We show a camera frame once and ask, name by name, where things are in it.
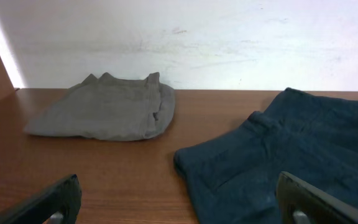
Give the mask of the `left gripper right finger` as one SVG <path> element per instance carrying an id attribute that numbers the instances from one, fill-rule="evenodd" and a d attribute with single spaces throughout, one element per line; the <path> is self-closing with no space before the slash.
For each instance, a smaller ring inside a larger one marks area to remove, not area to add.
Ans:
<path id="1" fill-rule="evenodd" d="M 358 209 L 289 172 L 281 172 L 276 199 L 284 223 L 358 224 Z"/>

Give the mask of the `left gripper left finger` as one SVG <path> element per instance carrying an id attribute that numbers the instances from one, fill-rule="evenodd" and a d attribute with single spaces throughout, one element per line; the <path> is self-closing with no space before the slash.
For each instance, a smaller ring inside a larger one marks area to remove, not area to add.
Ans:
<path id="1" fill-rule="evenodd" d="M 60 223 L 75 224 L 81 207 L 81 186 L 77 175 L 70 174 L 40 192 L 0 211 L 0 224 L 44 223 L 61 215 Z"/>

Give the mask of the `navy blue shorts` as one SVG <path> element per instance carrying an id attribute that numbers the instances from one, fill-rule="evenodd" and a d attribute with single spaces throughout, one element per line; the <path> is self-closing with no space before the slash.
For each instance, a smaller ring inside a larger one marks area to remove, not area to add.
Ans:
<path id="1" fill-rule="evenodd" d="M 280 223 L 283 171 L 358 208 L 358 101 L 287 88 L 237 129 L 177 150 L 173 164 L 201 223 Z"/>

